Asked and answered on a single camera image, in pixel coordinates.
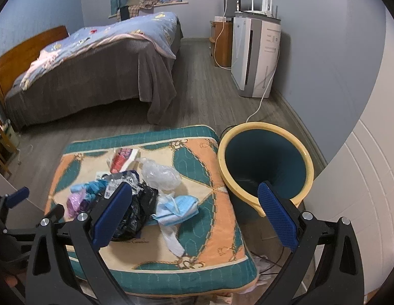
silver bolt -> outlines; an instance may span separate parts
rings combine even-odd
[[[347,217],[342,217],[341,221],[343,222],[344,225],[349,225],[351,223],[351,220],[348,219]]]
[[[40,225],[44,227],[47,226],[49,222],[50,220],[48,218],[44,218],[43,220],[41,220]]]
[[[85,212],[82,212],[78,215],[78,221],[85,221],[88,218],[88,215]]]
[[[311,220],[313,218],[313,215],[308,211],[304,211],[301,216],[304,220]]]

green cushion border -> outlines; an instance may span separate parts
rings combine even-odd
[[[71,260],[74,273],[86,280],[81,265]],[[144,295],[201,294],[214,290],[238,289],[257,275],[253,260],[248,257],[238,264],[188,273],[135,273],[110,270],[123,291]]]
[[[189,126],[158,132],[117,135],[90,141],[78,141],[69,144],[64,150],[65,154],[78,153],[87,150],[109,149],[126,145],[137,145],[156,141],[177,139],[181,137],[210,137],[219,143],[218,135],[208,126]]]

wooden chair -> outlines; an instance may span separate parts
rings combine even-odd
[[[9,140],[9,138],[6,136],[6,134],[1,128],[0,128],[0,136],[2,137],[2,145],[6,148],[6,150],[9,151],[10,153],[11,152],[17,153],[17,148],[13,145],[13,143],[11,143],[11,141]],[[5,158],[2,156],[1,153],[0,153],[0,166],[4,169],[5,172],[9,173],[9,176],[12,175],[12,173],[8,169]]]

gray blanket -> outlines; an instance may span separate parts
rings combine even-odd
[[[183,37],[180,24],[171,49],[177,54]],[[149,102],[151,124],[158,124],[176,96],[174,60],[156,52],[146,40],[123,39],[90,50],[54,68],[22,91],[21,77],[5,97],[13,126],[53,121],[82,109],[139,97]]]

yellow bucket rim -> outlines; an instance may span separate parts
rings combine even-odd
[[[258,198],[251,195],[244,189],[242,189],[242,187],[238,185],[238,183],[236,183],[236,181],[234,180],[234,178],[232,178],[230,172],[228,171],[227,164],[225,163],[225,149],[227,148],[228,143],[231,141],[231,139],[233,139],[236,135],[238,135],[241,132],[244,132],[246,130],[253,130],[253,129],[269,130],[271,132],[277,133],[283,136],[288,141],[290,141],[290,143],[292,143],[296,147],[296,149],[300,152],[300,155],[302,156],[305,165],[305,182],[301,191],[291,199],[293,204],[296,207],[298,207],[300,203],[303,201],[303,199],[307,196],[308,192],[310,191],[313,185],[313,180],[314,180],[313,161],[311,160],[310,154],[308,153],[307,149],[297,137],[295,137],[287,130],[273,124],[268,124],[263,122],[244,123],[235,126],[224,135],[218,148],[218,162],[220,165],[220,174],[225,184],[237,197],[239,197],[241,200],[243,200],[244,202],[248,203],[251,207],[253,207],[261,217],[266,216],[265,212],[263,211],[262,207],[259,204]]]

